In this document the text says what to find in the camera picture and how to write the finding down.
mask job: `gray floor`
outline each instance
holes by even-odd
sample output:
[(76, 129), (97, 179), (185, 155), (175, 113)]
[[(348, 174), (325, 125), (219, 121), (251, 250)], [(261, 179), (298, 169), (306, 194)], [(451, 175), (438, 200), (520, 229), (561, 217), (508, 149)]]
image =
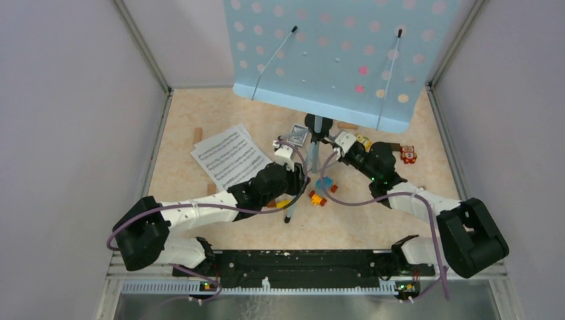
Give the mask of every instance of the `gray floor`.
[(450, 282), (452, 300), (440, 287), (414, 305), (365, 296), (224, 296), (199, 307), (185, 300), (152, 310), (169, 295), (122, 295), (115, 320), (171, 319), (499, 319), (487, 281)]

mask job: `wooden block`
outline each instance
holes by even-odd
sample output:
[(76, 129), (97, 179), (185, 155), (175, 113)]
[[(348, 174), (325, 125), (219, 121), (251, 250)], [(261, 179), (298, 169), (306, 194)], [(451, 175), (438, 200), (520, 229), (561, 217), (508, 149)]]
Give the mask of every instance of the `wooden block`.
[(202, 128), (197, 127), (195, 129), (195, 135), (193, 137), (193, 145), (197, 144), (202, 140)]
[(339, 129), (358, 129), (359, 128), (358, 125), (352, 125), (351, 123), (347, 123), (347, 122), (339, 122), (337, 124), (337, 127)]
[(208, 195), (213, 195), (216, 193), (216, 185), (214, 183), (208, 183)]

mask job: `marble-pattern surface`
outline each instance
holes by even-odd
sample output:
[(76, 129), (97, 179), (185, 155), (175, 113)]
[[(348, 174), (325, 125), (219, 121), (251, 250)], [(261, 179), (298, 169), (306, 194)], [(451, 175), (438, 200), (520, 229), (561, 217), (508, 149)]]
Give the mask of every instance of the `marble-pattern surface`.
[[(163, 140), (157, 155), (150, 195), (157, 201), (182, 201), (204, 197), (208, 175), (192, 158), (193, 132), (203, 128), (203, 139), (243, 123), (256, 144), (269, 157), (271, 143), (288, 133), (295, 123), (303, 124), (305, 114), (236, 96), (230, 88), (177, 89), (173, 95)], [(338, 132), (337, 122), (331, 133)], [(402, 134), (385, 133), (369, 128), (350, 130), (362, 133), (372, 141), (414, 145), (417, 162), (405, 165), (397, 156), (396, 170), (415, 185), (426, 185), (428, 191), (457, 199), (458, 195), (448, 166), (432, 109), (424, 90), (416, 104), (410, 128)], [(302, 152), (306, 156), (308, 144)], [(331, 151), (320, 148), (325, 160)], [(335, 197), (343, 201), (370, 199), (369, 180), (345, 165), (335, 165), (327, 175), (339, 186)], [(329, 201), (324, 207), (312, 206), (305, 195), (289, 224), (284, 212), (257, 215), (236, 223), (215, 223), (187, 231), (183, 236), (206, 238), (215, 249), (380, 249), (389, 248), (406, 235), (430, 235), (424, 221), (374, 204), (344, 207)]]

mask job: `sheet music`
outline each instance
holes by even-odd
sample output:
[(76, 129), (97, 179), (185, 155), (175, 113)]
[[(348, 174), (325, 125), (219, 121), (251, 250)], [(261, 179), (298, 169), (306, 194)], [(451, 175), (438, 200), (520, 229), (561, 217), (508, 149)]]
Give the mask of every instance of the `sheet music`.
[(249, 180), (271, 162), (243, 125), (205, 139), (195, 147), (191, 155), (220, 191)]

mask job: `white wall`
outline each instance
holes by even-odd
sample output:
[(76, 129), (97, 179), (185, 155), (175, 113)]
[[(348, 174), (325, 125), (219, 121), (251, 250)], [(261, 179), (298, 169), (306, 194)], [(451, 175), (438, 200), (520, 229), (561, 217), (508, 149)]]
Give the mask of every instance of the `white wall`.
[[(251, 2), (241, 1), (242, 5)], [(475, 0), (458, 2), (459, 12), (430, 76), (439, 66)], [(124, 0), (124, 3), (171, 87), (233, 84), (224, 0)]]
[(0, 2), (0, 319), (91, 319), (164, 94), (109, 0)]
[(510, 246), (526, 319), (563, 319), (565, 2), (486, 5), (438, 87), (470, 190)]

